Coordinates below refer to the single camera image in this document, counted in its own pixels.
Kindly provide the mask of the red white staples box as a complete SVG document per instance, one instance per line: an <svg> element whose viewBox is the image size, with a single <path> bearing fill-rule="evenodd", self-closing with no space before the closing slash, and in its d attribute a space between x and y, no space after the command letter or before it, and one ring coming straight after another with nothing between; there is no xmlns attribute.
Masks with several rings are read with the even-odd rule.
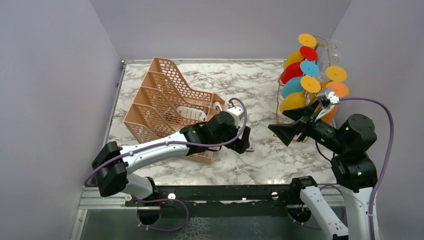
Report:
<svg viewBox="0 0 424 240"><path fill-rule="evenodd" d="M249 147L245 150L246 152L253 152L255 150L255 142L254 142L254 138L250 137L249 140Z"/></svg>

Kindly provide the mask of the yellow plastic wine glass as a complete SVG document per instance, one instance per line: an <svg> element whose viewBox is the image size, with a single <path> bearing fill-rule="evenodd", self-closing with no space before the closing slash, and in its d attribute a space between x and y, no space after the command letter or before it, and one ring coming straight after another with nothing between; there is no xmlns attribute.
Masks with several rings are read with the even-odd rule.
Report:
<svg viewBox="0 0 424 240"><path fill-rule="evenodd" d="M316 94L320 91L320 83L312 76L305 75L301 78L300 83L304 90L302 92L294 92L283 98L279 104L279 111L283 113L285 110L297 109L304 107L306 104L306 92Z"/></svg>

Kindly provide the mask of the orange plastic wine glass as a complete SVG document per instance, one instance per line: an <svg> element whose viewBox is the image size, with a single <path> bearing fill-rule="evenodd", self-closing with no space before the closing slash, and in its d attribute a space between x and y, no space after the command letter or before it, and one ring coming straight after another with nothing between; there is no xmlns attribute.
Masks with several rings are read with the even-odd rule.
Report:
<svg viewBox="0 0 424 240"><path fill-rule="evenodd" d="M339 81L329 81L324 88L316 95L318 107L316 108L316 120L322 120L331 124L338 112L340 98L349 94L349 88L346 84Z"/></svg>

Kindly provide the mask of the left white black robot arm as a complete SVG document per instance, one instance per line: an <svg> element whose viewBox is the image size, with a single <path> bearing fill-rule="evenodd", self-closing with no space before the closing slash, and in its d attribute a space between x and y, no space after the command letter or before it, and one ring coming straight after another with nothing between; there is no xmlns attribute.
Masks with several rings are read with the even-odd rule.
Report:
<svg viewBox="0 0 424 240"><path fill-rule="evenodd" d="M219 151L221 147L242 154L250 146L250 128L246 123L245 110L234 106L208 121L186 125L180 131L146 143L118 146L111 141L93 160L93 172L88 178L95 179L101 197L125 193L147 206L161 202L154 180L132 173L157 162Z"/></svg>

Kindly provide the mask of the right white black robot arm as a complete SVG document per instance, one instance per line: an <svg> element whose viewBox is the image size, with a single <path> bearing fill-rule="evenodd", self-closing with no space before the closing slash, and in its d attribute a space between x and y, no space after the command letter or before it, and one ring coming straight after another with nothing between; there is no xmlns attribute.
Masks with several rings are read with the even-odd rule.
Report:
<svg viewBox="0 0 424 240"><path fill-rule="evenodd" d="M336 154L331 169L344 200L347 225L338 219L311 176L293 178L289 199L304 203L311 211L328 240L379 240L378 222L371 207L375 206L373 190L377 184L377 169L366 151L377 140L375 125L365 115L351 115L340 128L319 118L319 102L285 110L292 123L270 124L270 129L288 146L295 136L302 141L311 138Z"/></svg>

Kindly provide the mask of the blue plastic wine glass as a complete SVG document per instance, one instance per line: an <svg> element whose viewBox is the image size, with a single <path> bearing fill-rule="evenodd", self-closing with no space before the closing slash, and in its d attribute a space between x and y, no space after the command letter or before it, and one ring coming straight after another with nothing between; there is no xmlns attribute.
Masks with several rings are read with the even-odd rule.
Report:
<svg viewBox="0 0 424 240"><path fill-rule="evenodd" d="M300 93L304 90L301 85L301 78L306 76L315 76L316 73L312 73L312 70L317 67L317 64L313 61L304 60L300 63L300 69L303 71L303 75L294 77L290 79L284 86L282 87L280 94L283 98L286 98L288 95L292 93Z"/></svg>

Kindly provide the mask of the red plastic wine glass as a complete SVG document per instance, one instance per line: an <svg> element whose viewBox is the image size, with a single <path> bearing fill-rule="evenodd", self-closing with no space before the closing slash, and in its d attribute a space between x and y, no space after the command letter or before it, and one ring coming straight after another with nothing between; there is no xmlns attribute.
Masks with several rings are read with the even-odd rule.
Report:
<svg viewBox="0 0 424 240"><path fill-rule="evenodd" d="M302 46L300 48L300 53L304 57L303 60L295 62L289 65L286 69L283 69L282 74L280 75L280 81L282 84L286 84L289 80L295 77L300 77L304 72L300 68L300 63L304 60L315 61L318 59L318 53L312 47Z"/></svg>

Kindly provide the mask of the yellow wine glass right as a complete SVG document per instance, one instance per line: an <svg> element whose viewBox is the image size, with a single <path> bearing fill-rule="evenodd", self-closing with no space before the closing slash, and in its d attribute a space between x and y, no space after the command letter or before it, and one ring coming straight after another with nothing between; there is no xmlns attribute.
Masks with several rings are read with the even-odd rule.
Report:
<svg viewBox="0 0 424 240"><path fill-rule="evenodd" d="M346 70L338 65L331 65L321 70L318 66L312 70L313 76L319 83L321 88L325 88L329 82L343 82L347 79Z"/></svg>

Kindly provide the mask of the clear wine glass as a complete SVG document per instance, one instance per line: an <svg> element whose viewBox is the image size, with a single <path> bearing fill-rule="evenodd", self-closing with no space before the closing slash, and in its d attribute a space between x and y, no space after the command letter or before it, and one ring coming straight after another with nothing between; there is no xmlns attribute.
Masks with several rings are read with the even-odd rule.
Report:
<svg viewBox="0 0 424 240"><path fill-rule="evenodd" d="M319 46L324 48L317 61L319 67L329 67L341 63L343 58L340 52L342 44L339 40L328 38L324 43L320 43Z"/></svg>

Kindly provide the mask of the yellow wine glass top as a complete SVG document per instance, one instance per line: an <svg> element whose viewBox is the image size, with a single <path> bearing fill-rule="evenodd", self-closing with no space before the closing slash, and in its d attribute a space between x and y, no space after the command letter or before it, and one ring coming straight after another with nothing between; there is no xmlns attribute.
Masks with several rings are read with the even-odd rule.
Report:
<svg viewBox="0 0 424 240"><path fill-rule="evenodd" d="M298 41L303 47L315 47L317 44L316 38L309 33L302 33L298 36ZM286 69L289 65L293 63L300 62L304 59L301 55L300 49L297 49L290 53L283 63L283 68Z"/></svg>

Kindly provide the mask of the peach plastic file organizer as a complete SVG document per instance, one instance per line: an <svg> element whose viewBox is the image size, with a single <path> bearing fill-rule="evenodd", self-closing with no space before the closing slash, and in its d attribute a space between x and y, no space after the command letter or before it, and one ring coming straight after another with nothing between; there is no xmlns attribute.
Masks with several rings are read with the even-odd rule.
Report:
<svg viewBox="0 0 424 240"><path fill-rule="evenodd" d="M216 93L191 88L171 59L154 57L123 123L142 144L209 120L225 107Z"/></svg>

